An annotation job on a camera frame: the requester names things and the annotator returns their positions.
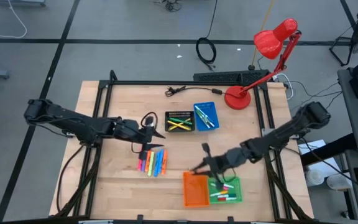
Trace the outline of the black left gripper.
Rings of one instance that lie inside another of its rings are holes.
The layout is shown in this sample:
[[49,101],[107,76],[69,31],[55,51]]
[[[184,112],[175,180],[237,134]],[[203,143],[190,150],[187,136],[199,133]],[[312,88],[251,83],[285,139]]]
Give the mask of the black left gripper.
[[144,124],[138,124],[131,119],[114,119],[113,136],[115,139],[127,141],[132,144],[131,151],[138,154],[140,160],[145,160],[147,152],[156,147],[163,147],[162,144],[152,144],[152,137],[165,139],[165,136],[157,132],[154,125],[154,118],[150,115],[143,117]]

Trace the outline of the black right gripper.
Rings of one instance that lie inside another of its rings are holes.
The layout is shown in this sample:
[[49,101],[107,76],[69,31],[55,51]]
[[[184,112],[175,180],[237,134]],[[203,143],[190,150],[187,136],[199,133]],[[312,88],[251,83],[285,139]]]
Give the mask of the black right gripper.
[[208,177],[213,177],[215,179],[216,188],[220,189],[223,187],[223,182],[219,178],[219,174],[223,174],[229,168],[226,156],[213,157],[207,143],[202,143],[201,146],[206,153],[206,157],[204,157],[198,165],[191,168],[190,171],[192,171],[193,174],[202,174],[207,175]]

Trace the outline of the orange plastic basket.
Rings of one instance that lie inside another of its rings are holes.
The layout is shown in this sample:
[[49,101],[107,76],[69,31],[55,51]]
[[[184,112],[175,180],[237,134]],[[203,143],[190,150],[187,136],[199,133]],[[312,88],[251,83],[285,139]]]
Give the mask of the orange plastic basket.
[[207,176],[194,175],[192,172],[183,173],[183,203],[186,208],[210,205]]

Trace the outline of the yellow-green highlighter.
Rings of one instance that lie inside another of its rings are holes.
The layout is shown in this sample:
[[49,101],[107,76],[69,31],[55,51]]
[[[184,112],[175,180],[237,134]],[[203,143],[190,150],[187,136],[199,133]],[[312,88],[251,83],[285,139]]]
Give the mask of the yellow-green highlighter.
[[154,166],[154,157],[155,157],[155,152],[151,151],[150,152],[150,160],[149,160],[149,169],[148,169],[148,176],[151,177],[152,176],[152,171],[153,171],[153,166]]

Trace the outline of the light green slim marker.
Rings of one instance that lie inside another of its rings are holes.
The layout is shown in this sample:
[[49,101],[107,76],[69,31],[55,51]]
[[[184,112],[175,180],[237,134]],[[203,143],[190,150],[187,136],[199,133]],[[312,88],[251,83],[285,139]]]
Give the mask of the light green slim marker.
[[209,129],[210,126],[209,126],[209,123],[205,120],[204,116],[201,114],[201,112],[199,111],[196,111],[198,116],[200,117],[200,119],[202,120],[202,122],[205,124],[205,126]]

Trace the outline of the white slim marker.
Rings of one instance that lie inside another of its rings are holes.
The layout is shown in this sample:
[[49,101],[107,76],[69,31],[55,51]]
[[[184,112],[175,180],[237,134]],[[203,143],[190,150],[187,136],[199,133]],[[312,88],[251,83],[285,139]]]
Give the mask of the white slim marker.
[[205,114],[201,109],[199,109],[197,106],[194,106],[195,107],[195,109],[197,110],[197,111],[199,111],[199,112],[201,112],[201,114],[203,114],[203,115],[205,115],[205,116],[207,116],[208,117],[208,115],[207,114]]

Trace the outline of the blue plastic basket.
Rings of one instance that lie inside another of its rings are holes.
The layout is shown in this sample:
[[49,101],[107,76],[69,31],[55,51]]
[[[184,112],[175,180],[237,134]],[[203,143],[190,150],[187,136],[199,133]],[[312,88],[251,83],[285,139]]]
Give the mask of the blue plastic basket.
[[[199,109],[201,109],[205,114],[208,115],[209,119],[213,122],[214,127],[210,127],[209,129],[205,126],[205,124],[202,122],[200,117],[198,116],[196,109],[194,106],[197,106]],[[214,102],[204,102],[204,103],[195,103],[193,105],[193,110],[195,112],[195,122],[196,122],[196,128],[198,131],[210,131],[214,129],[219,128],[219,120],[217,116],[217,111]]]

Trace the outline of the black plastic basket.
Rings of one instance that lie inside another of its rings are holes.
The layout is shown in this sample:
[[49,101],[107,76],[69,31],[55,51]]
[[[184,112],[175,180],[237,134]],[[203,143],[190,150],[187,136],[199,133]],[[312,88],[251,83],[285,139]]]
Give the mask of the black plastic basket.
[[[191,131],[186,131],[186,130],[180,129],[180,128],[176,128],[174,130],[169,131],[168,129],[172,126],[171,124],[168,123],[168,118],[169,117],[183,119],[183,120],[191,118],[191,122],[193,124],[192,125],[189,125],[189,124],[186,125],[189,128],[191,128]],[[166,132],[168,132],[168,133],[187,133],[187,132],[192,132],[194,130],[195,130],[195,117],[194,117],[194,112],[193,111],[166,111],[165,112],[165,131]]]

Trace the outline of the green plastic basket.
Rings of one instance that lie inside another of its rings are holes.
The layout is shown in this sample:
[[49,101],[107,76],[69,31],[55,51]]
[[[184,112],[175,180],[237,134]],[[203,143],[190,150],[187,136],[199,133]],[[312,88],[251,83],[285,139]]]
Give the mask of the green plastic basket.
[[[213,178],[209,178],[208,179],[208,190],[209,190],[209,195],[216,193],[216,192],[220,192],[223,190],[218,190],[216,187],[211,186],[209,183],[215,183]],[[228,194],[236,194],[237,200],[229,200],[229,201],[218,201],[218,197],[210,197],[209,196],[209,202],[211,204],[224,204],[224,203],[239,203],[242,202],[242,187],[241,187],[241,182],[239,180],[238,177],[235,177],[233,181],[229,182],[229,183],[224,183],[224,184],[229,184],[229,185],[233,185],[234,188],[229,188]]]

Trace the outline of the red desk lamp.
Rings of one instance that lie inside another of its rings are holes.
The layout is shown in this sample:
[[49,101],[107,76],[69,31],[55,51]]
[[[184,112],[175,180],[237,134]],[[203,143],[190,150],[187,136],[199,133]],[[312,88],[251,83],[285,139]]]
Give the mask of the red desk lamp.
[[253,82],[248,86],[231,86],[224,95],[225,103],[234,110],[243,110],[248,107],[251,101],[249,90],[262,83],[267,82],[274,75],[286,69],[285,62],[293,51],[295,45],[301,37],[298,30],[298,23],[295,19],[285,19],[272,30],[263,30],[254,35],[254,44],[258,52],[265,58],[276,59],[279,61],[272,73]]

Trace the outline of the black perforated tray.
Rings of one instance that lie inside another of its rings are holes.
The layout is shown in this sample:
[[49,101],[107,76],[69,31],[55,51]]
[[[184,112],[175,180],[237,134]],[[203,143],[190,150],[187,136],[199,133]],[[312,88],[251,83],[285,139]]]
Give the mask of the black perforated tray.
[[195,73],[195,82],[236,83],[248,86],[269,74],[268,70]]

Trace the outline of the clear plastic cup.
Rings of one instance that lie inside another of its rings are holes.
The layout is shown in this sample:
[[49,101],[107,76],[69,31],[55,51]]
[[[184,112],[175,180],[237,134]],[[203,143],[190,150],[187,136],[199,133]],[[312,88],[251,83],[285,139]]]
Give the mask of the clear plastic cup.
[[352,188],[352,182],[349,180],[349,173],[330,175],[327,179],[327,185],[333,190],[347,190]]
[[308,170],[305,172],[307,187],[321,185],[324,182],[324,174],[319,170]]

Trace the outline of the white paper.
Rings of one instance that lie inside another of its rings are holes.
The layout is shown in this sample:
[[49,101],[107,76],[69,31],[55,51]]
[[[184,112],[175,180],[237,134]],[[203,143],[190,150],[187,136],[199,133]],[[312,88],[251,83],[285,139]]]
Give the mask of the white paper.
[[[308,145],[309,145],[310,149],[314,150],[314,149],[318,149],[320,147],[325,146],[326,143],[324,140],[320,139],[317,141],[308,142]],[[305,143],[299,144],[298,149],[299,149],[299,152],[301,153],[301,155],[304,155],[307,152],[310,152],[310,150],[308,149],[308,147]],[[325,162],[334,166],[335,168],[338,168],[337,163],[333,158],[326,159]],[[305,170],[318,170],[322,173],[324,178],[329,177],[330,175],[337,174],[337,172],[332,167],[327,165],[325,162],[317,162],[312,165],[307,165],[307,166],[305,166]]]

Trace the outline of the black desk beam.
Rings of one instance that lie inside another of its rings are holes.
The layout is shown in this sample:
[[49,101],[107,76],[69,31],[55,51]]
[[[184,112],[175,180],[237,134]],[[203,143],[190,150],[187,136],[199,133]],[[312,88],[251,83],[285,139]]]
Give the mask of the black desk beam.
[[306,146],[308,152],[303,154],[301,163],[303,166],[308,166],[319,162],[320,160],[329,159],[344,153],[346,150],[357,150],[357,143],[353,133],[343,136],[325,146],[312,149],[308,144]]

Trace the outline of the grey cart base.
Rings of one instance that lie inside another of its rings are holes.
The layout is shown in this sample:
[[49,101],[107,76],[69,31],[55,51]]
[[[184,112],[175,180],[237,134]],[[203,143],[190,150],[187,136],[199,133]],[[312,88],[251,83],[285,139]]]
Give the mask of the grey cart base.
[[41,7],[45,7],[45,0],[0,0],[2,4],[32,4],[39,5]]

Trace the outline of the black aluminium table frame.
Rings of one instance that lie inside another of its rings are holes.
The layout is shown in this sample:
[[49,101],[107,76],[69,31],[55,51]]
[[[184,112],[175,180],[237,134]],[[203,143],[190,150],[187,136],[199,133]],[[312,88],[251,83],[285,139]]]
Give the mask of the black aluminium table frame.
[[229,108],[219,95],[187,82],[189,91],[170,98],[168,86],[178,88],[180,81],[118,81],[112,87],[110,116],[140,120],[154,111],[163,118],[166,111],[190,110],[194,103],[212,101],[217,108],[220,127],[214,131],[164,133],[158,140],[168,152],[167,172],[149,177],[137,169],[137,145],[109,139],[101,150],[96,187],[91,210],[80,207],[82,218],[134,223],[142,217],[174,224],[196,222],[271,222],[274,219],[265,162],[246,163],[236,169],[241,180],[243,200],[240,203],[214,204],[209,207],[186,208],[183,204],[183,172],[197,166],[207,142],[211,152],[223,154],[241,141],[260,135],[259,119],[267,117],[263,100],[252,100],[241,111]]

